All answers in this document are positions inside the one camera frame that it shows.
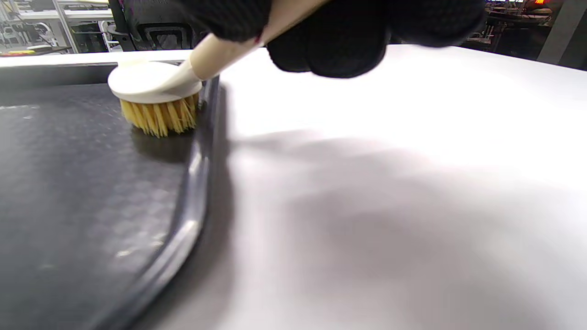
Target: white table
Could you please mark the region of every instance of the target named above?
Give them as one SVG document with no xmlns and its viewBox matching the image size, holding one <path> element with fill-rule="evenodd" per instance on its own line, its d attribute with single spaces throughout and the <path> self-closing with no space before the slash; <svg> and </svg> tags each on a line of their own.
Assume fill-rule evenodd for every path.
<svg viewBox="0 0 587 330">
<path fill-rule="evenodd" d="M 209 231 L 135 329 L 587 329 L 586 72 L 400 45 L 221 81 Z"/>
</svg>

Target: black glove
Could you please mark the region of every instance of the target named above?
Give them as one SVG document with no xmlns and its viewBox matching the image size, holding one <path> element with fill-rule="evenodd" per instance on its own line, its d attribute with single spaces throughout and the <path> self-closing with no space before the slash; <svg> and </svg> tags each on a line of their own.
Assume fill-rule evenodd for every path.
<svg viewBox="0 0 587 330">
<path fill-rule="evenodd" d="M 219 38 L 259 36 L 271 0 L 176 0 Z M 379 64 L 390 37 L 405 43 L 456 45 L 485 22 L 485 0 L 332 0 L 267 45 L 288 72 L 334 78 L 361 75 Z"/>
</svg>

